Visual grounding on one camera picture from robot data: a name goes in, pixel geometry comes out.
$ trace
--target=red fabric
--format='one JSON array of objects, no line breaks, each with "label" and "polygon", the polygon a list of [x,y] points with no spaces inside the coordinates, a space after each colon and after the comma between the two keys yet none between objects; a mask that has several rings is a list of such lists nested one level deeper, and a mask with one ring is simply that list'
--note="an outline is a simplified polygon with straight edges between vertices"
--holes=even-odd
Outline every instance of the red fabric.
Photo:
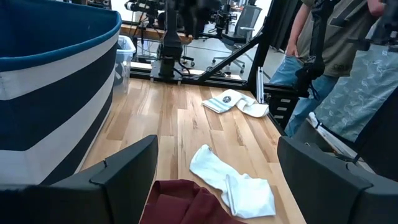
[{"label": "red fabric", "polygon": [[189,180],[155,181],[141,224],[242,224],[206,188]]}]

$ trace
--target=white towel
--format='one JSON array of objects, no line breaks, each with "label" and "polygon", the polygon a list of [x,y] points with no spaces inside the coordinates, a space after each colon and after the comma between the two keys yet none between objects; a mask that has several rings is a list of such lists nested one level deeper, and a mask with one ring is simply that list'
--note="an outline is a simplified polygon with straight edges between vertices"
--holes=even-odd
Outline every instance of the white towel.
[{"label": "white towel", "polygon": [[224,113],[233,106],[243,113],[255,118],[261,118],[269,113],[268,105],[256,103],[256,100],[235,90],[226,90],[221,95],[202,102],[203,106],[216,113]]},{"label": "white towel", "polygon": [[254,218],[275,215],[274,195],[267,180],[240,175],[203,145],[193,156],[190,170],[208,185],[221,190],[233,216]]},{"label": "white towel", "polygon": [[216,113],[224,113],[230,110],[235,104],[242,99],[242,94],[234,90],[226,90],[219,96],[202,102],[203,106],[213,110]]}]

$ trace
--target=hand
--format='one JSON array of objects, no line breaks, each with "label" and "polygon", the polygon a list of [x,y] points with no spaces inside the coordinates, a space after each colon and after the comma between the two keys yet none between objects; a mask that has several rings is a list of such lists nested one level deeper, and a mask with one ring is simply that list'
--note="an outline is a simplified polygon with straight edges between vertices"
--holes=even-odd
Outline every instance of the hand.
[{"label": "hand", "polygon": [[299,52],[297,51],[297,46],[296,44],[289,43],[287,44],[286,51],[285,51],[286,56],[294,56],[294,57],[299,57]]},{"label": "hand", "polygon": [[383,15],[385,4],[381,3],[380,0],[368,0],[369,12],[374,17],[379,17]]}]

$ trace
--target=plastic storage bin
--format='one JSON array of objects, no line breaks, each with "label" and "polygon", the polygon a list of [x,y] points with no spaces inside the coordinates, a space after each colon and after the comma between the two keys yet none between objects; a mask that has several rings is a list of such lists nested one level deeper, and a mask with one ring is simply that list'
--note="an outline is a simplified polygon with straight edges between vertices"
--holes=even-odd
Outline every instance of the plastic storage bin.
[{"label": "plastic storage bin", "polygon": [[0,184],[72,175],[112,103],[121,18],[49,0],[0,0]]},{"label": "plastic storage bin", "polygon": [[114,64],[115,78],[113,83],[114,95],[120,93],[127,94],[129,89],[130,63],[132,55],[136,53],[136,48],[129,37],[120,35],[118,45],[122,49],[118,49],[116,52],[116,61]]}]

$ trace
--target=gray t-shirt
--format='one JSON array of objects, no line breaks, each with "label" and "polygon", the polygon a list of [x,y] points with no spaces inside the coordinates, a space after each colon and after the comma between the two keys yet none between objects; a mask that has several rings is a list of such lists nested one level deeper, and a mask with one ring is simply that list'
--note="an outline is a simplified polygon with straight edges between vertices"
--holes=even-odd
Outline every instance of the gray t-shirt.
[{"label": "gray t-shirt", "polygon": [[[315,0],[302,0],[310,7]],[[376,21],[368,9],[366,0],[341,0],[328,20],[322,57],[325,75],[348,76],[355,57],[356,47],[348,39],[365,38]],[[310,14],[297,41],[299,59],[304,62],[310,53],[313,17]]]}]

